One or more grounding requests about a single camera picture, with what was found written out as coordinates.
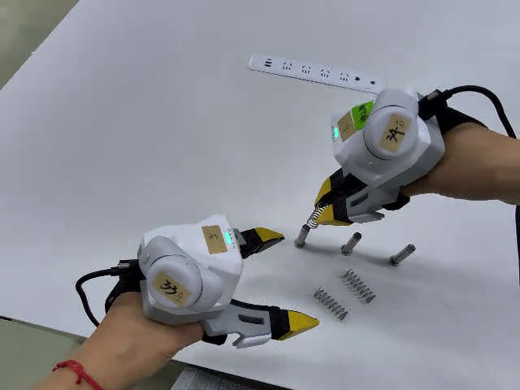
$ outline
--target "floor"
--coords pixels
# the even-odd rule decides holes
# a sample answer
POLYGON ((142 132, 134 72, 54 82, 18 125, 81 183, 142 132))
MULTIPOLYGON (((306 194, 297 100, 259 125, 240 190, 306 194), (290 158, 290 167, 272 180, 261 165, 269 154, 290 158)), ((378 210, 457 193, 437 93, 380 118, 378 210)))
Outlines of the floor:
MULTIPOLYGON (((0 0, 0 89, 75 4, 76 0, 0 0)), ((30 388, 81 341, 77 336, 2 318, 0 313, 2 388, 30 388)), ((172 361, 137 389, 169 389, 183 368, 184 364, 172 361)))

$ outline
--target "human hand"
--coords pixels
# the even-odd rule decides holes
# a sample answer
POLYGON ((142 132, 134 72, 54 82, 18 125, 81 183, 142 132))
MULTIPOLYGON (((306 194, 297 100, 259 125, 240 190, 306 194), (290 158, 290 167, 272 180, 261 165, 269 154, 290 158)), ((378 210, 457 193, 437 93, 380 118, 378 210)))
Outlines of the human hand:
POLYGON ((72 358, 104 390, 120 390, 151 376, 202 336, 200 323, 168 326, 147 319, 140 293, 126 292, 72 358))
POLYGON ((520 203, 520 141, 474 123, 444 135, 446 153, 423 178, 403 188, 407 196, 438 193, 470 200, 520 203))

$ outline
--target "handwritten label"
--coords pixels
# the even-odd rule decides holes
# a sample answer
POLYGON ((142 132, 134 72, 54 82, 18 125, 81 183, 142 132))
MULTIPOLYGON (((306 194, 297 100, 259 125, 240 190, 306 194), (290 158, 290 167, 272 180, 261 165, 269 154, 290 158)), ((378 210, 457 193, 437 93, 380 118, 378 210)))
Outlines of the handwritten label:
POLYGON ((397 153, 409 128, 410 120, 408 118, 392 114, 379 140, 379 147, 388 152, 397 153))
POLYGON ((202 234, 204 234, 210 254, 221 254, 228 251, 219 225, 203 226, 202 234))
POLYGON ((338 120, 338 129, 340 130, 340 136, 343 142, 348 140, 356 132, 350 111, 338 120))
POLYGON ((365 127, 368 115, 370 115, 373 106, 374 102, 366 102, 352 107, 352 118, 354 119, 356 130, 361 130, 365 127))
POLYGON ((158 273, 152 285, 163 296, 178 306, 184 306, 186 301, 192 295, 192 293, 185 286, 178 283, 164 271, 158 273))

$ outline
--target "coil spring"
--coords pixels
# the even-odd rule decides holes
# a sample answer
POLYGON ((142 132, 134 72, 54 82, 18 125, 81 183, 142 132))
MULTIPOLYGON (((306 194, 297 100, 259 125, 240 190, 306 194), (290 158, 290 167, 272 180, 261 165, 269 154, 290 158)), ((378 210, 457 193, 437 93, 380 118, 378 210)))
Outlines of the coil spring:
POLYGON ((352 268, 349 268, 343 276, 341 276, 341 279, 348 283, 350 287, 356 292, 357 297, 361 300, 363 303, 371 303, 374 298, 375 294, 372 292, 372 290, 361 280, 359 276, 357 276, 352 268))
POLYGON ((318 218, 323 213, 323 211, 327 208, 327 205, 323 203, 318 203, 314 208, 314 211, 310 214, 310 217, 307 219, 307 225, 311 229, 315 229, 318 227, 318 218))
POLYGON ((314 298, 327 307, 340 321, 343 321, 349 313, 342 305, 340 305, 331 295, 325 291, 325 288, 320 287, 314 293, 314 298))

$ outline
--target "power strip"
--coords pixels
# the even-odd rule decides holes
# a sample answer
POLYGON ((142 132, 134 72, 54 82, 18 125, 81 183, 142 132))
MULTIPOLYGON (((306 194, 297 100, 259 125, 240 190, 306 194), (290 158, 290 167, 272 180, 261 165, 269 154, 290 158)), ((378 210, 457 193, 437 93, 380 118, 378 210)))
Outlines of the power strip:
POLYGON ((356 89, 368 93, 379 93, 386 84, 381 79, 376 79, 359 71, 262 54, 253 54, 249 60, 248 68, 253 71, 356 89))

